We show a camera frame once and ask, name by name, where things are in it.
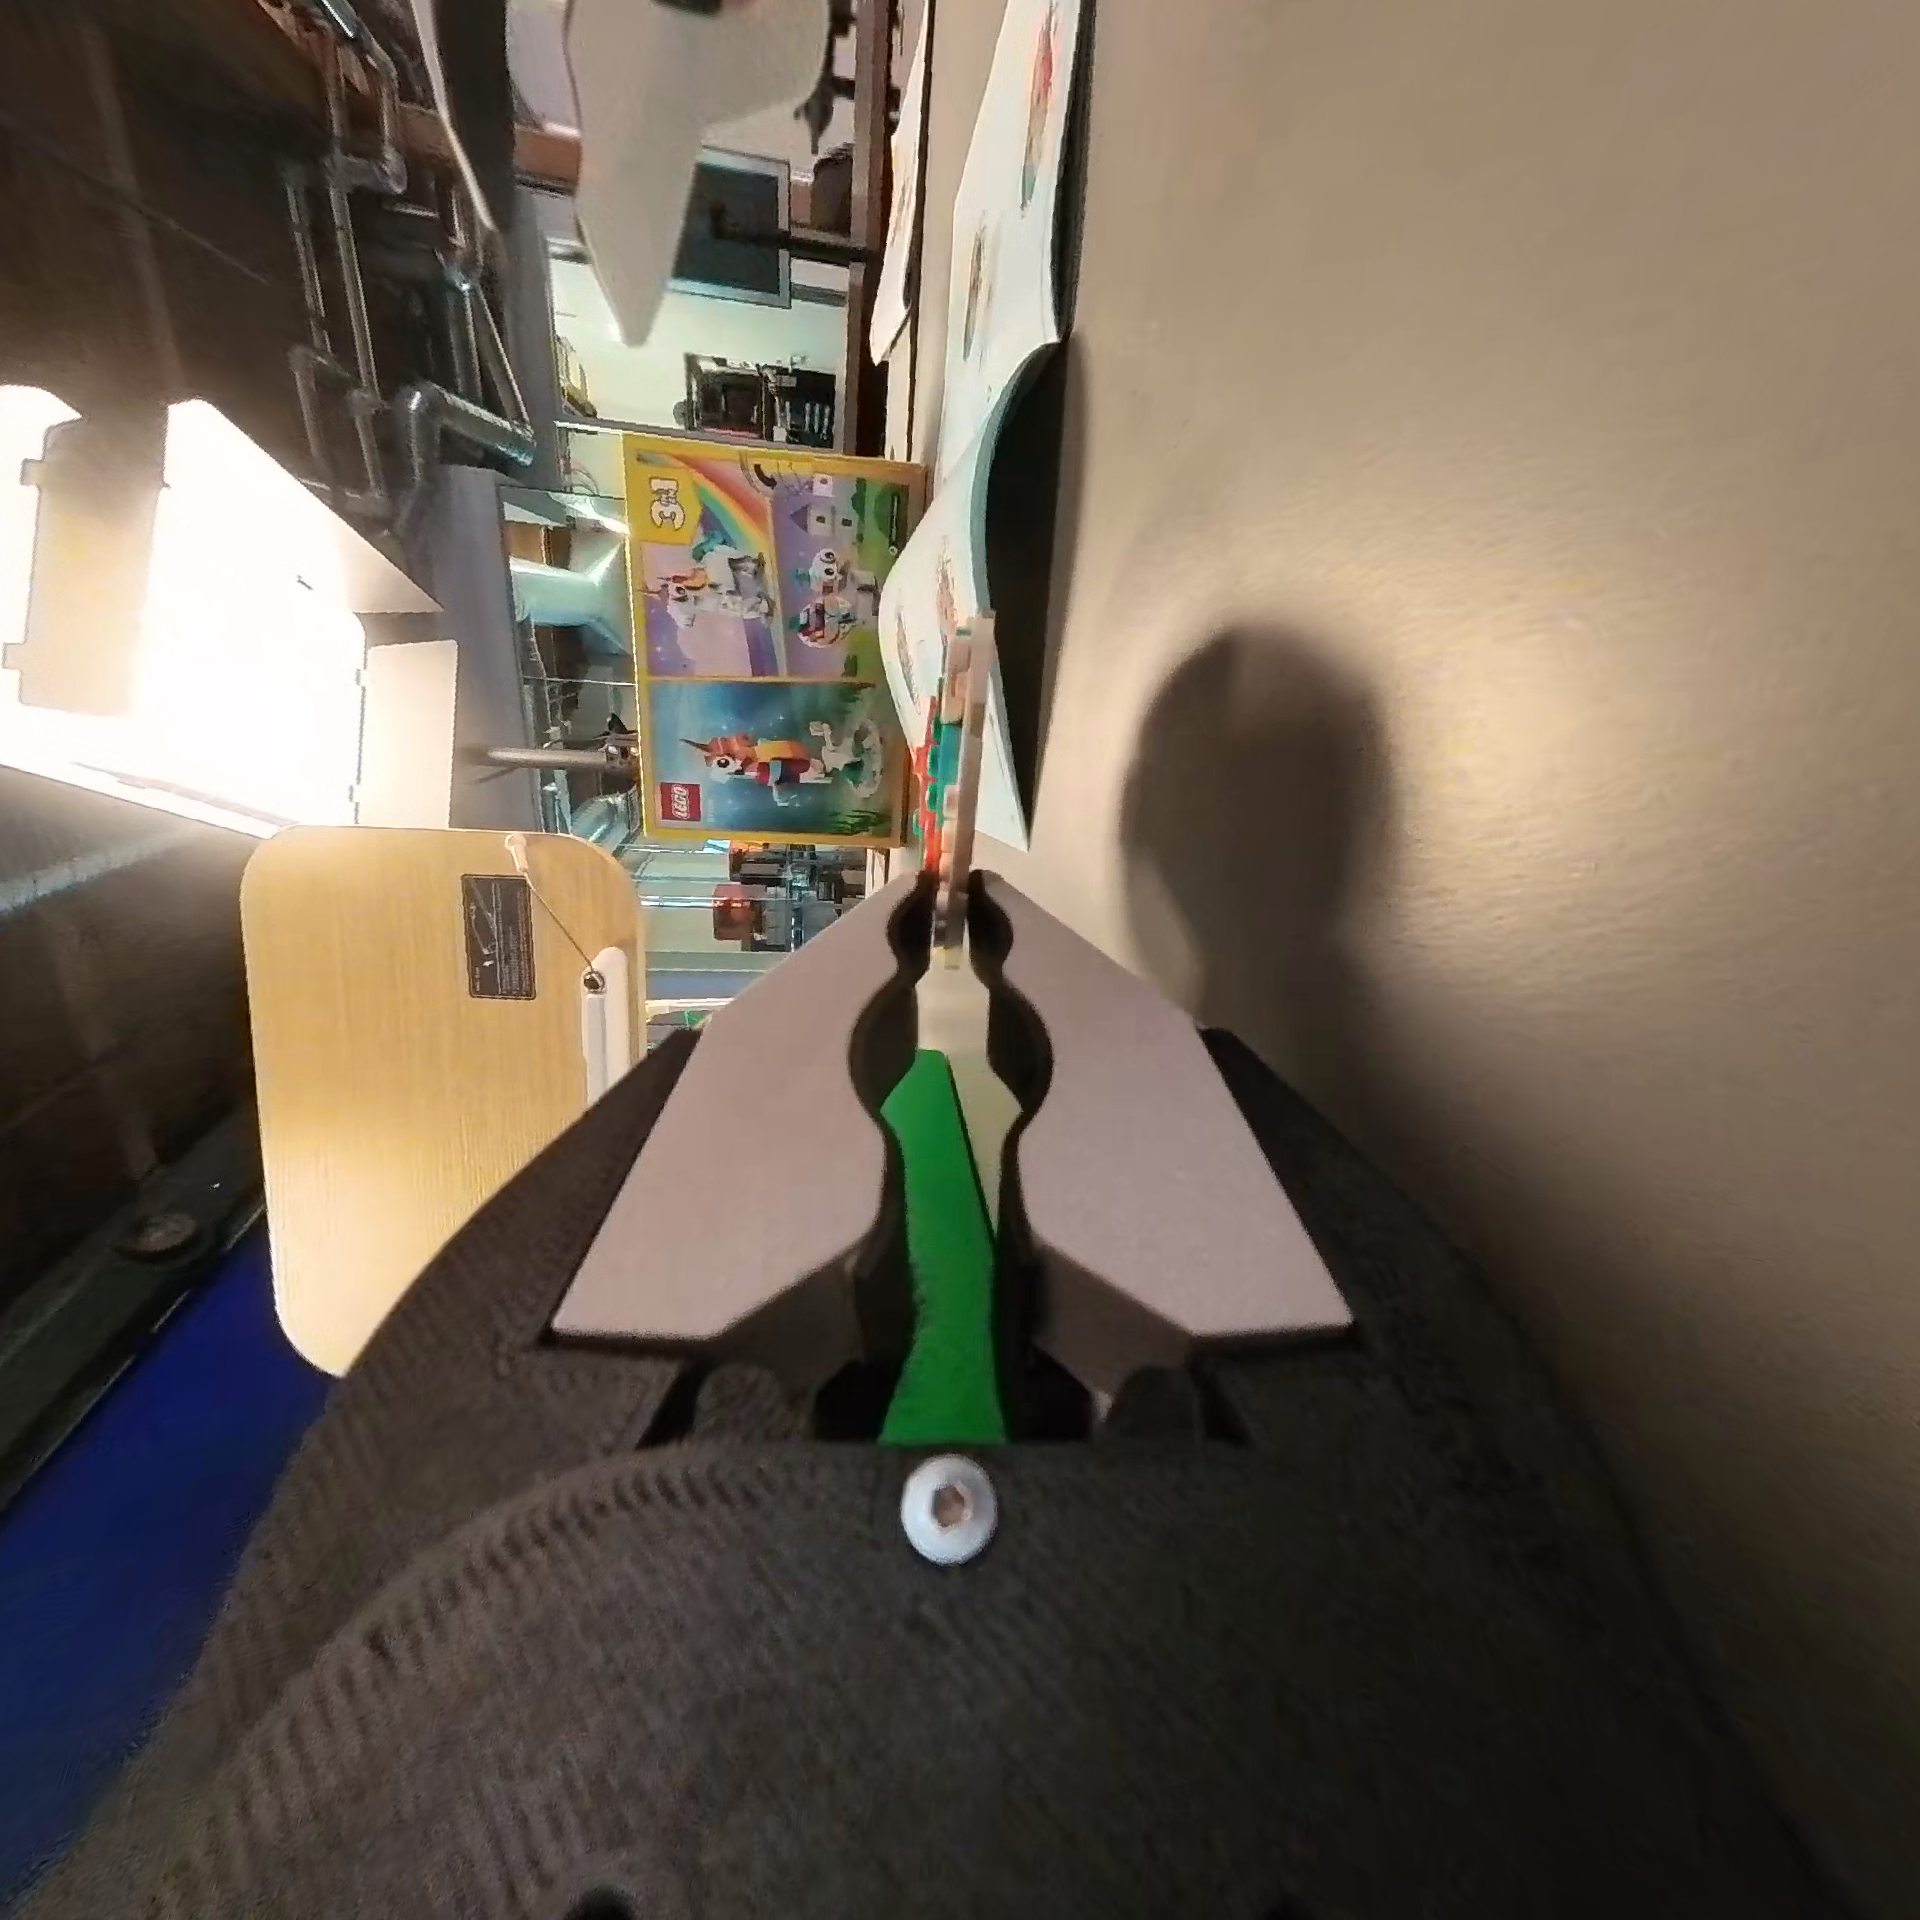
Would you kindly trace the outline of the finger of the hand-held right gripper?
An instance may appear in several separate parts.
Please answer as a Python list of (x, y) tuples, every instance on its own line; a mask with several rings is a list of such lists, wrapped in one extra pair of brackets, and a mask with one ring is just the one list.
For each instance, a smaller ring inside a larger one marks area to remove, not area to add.
[(575, 224), (635, 349), (671, 281), (708, 133), (814, 92), (830, 2), (508, 2), (505, 36), (534, 125), (582, 142)]

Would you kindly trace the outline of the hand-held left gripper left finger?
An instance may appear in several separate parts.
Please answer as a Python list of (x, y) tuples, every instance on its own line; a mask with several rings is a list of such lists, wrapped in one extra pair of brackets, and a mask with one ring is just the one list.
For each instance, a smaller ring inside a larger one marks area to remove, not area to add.
[(896, 1371), (915, 1334), (901, 1150), (932, 884), (901, 875), (711, 1011), (550, 1313), (561, 1341)]

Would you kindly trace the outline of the open instruction booklet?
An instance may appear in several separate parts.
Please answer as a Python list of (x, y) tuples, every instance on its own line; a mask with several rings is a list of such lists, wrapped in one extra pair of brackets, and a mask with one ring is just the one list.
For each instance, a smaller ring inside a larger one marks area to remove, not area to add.
[(1028, 853), (1058, 681), (1064, 575), (1075, 548), (1077, 427), (1067, 398), (1077, 341), (1034, 351), (955, 464), (881, 588), (881, 659), (907, 744), (925, 740), (954, 631), (990, 613), (979, 814), (985, 840)]

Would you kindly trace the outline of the small grey-framed monitor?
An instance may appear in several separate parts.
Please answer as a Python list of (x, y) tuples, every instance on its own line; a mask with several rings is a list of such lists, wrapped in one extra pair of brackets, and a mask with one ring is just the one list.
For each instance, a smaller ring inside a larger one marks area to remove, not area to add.
[(691, 170), (670, 292), (788, 310), (792, 302), (790, 164), (702, 151)]

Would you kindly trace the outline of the yellow lego box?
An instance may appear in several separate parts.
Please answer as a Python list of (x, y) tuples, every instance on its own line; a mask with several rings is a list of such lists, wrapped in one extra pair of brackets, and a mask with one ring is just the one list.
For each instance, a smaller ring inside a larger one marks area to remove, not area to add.
[(881, 588), (925, 468), (631, 432), (620, 483), (645, 833), (896, 847)]

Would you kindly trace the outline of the green plastic bin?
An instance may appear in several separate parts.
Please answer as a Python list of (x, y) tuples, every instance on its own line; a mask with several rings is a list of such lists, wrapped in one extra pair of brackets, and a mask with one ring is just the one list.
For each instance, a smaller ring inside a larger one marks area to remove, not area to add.
[(946, 1057), (917, 1051), (881, 1118), (901, 1150), (915, 1328), (879, 1441), (925, 1453), (1002, 1445), (997, 1242)]

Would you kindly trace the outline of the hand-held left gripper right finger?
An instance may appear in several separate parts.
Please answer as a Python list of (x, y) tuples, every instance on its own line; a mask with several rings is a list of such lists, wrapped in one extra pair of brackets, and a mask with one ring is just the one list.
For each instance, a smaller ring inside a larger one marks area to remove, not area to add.
[(965, 941), (985, 1061), (1014, 1099), (1000, 1154), (997, 1364), (1095, 1397), (1139, 1371), (1351, 1332), (1356, 1313), (1201, 1027), (991, 872)]

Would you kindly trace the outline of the ceiling light panel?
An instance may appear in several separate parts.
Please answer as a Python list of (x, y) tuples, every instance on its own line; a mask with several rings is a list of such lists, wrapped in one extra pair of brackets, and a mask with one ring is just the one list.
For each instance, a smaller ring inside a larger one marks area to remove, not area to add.
[(439, 603), (204, 398), (2, 386), (2, 769), (250, 840), (448, 830)]

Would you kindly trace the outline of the partly built lego model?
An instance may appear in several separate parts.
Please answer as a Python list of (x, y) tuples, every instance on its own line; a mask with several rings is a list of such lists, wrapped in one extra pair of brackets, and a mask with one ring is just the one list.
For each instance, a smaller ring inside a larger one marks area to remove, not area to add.
[(943, 644), (911, 768), (907, 815), (917, 833), (911, 841), (920, 862), (917, 896), (927, 909), (920, 1011), (931, 1015), (931, 1045), (954, 1075), (965, 1146), (979, 1176), (1000, 1166), (1000, 1150), (1014, 1121), (1014, 1099), (985, 1061), (990, 995), (973, 969), (965, 935), (997, 671), (997, 617), (991, 612), (973, 612)]

